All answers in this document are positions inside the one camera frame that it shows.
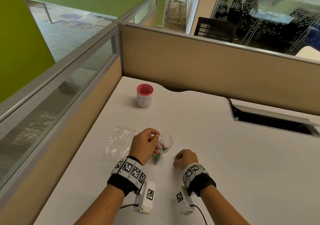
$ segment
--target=white chair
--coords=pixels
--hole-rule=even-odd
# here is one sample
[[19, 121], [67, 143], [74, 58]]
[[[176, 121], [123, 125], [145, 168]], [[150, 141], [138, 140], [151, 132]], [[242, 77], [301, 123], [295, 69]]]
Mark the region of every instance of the white chair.
[[168, 10], [167, 10], [167, 22], [166, 22], [166, 27], [168, 26], [168, 19], [169, 19], [169, 12], [170, 12], [171, 1], [179, 2], [179, 16], [178, 16], [178, 21], [181, 20], [181, 30], [182, 30], [182, 26], [183, 26], [183, 13], [184, 13], [184, 7], [186, 6], [187, 0], [169, 0]]

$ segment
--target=left hand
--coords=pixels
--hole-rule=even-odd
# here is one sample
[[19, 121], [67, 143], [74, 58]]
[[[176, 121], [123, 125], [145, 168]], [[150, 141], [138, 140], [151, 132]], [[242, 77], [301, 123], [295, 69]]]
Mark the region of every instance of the left hand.
[[132, 139], [129, 156], [137, 158], [142, 165], [145, 165], [151, 156], [159, 153], [159, 135], [159, 131], [152, 128], [147, 128], [135, 135]]

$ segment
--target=hand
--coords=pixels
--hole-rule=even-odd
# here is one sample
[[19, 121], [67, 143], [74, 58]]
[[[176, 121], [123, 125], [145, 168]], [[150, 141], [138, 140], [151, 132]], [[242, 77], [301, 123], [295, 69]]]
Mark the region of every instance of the hand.
[[159, 135], [159, 131], [152, 128], [147, 128], [135, 135], [132, 139], [129, 156], [137, 158], [142, 165], [145, 165], [151, 156], [159, 153]]
[[193, 162], [198, 163], [197, 155], [189, 149], [181, 150], [174, 158], [174, 166], [183, 171], [186, 166]]

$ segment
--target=forearm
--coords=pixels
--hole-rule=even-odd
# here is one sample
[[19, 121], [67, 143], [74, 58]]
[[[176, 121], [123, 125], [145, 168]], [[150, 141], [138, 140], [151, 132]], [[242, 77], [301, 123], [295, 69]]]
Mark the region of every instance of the forearm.
[[201, 190], [200, 196], [215, 225], [249, 224], [213, 185]]
[[108, 185], [75, 225], [111, 225], [123, 200], [123, 191]]

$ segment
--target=pen holder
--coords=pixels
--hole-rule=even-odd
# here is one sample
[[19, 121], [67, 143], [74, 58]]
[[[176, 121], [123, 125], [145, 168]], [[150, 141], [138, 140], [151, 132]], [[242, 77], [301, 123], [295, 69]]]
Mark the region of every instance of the pen holder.
[[141, 108], [148, 108], [152, 103], [153, 87], [150, 84], [137, 86], [137, 105]]

